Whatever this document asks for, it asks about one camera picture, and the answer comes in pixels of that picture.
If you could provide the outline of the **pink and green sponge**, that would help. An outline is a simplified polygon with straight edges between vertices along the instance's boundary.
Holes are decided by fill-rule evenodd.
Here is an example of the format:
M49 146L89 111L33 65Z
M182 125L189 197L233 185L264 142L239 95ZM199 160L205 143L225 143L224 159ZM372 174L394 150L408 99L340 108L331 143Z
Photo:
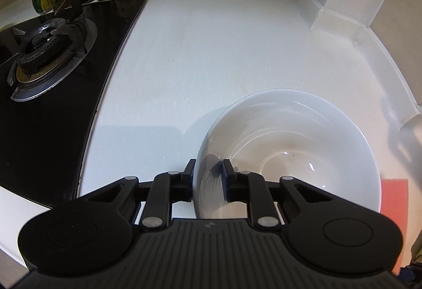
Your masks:
M400 229L406 241L409 212L409 182L407 179L381 180L381 213Z

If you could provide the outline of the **white ceramic bowl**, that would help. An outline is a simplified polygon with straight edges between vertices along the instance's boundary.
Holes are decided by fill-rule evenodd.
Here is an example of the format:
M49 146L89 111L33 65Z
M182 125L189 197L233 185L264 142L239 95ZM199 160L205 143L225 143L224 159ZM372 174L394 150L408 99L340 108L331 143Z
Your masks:
M381 177L365 136L341 109L304 91L272 89L241 99L207 132L193 179L198 218L242 218L243 203L228 203L222 161L278 182L298 178L374 211Z

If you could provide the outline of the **black glass gas stove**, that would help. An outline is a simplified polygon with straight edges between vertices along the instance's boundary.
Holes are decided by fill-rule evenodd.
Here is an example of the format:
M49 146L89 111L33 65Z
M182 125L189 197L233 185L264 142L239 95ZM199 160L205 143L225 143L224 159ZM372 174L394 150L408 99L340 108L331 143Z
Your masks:
M147 0L80 4L1 32L1 187L48 208L74 199L108 77Z

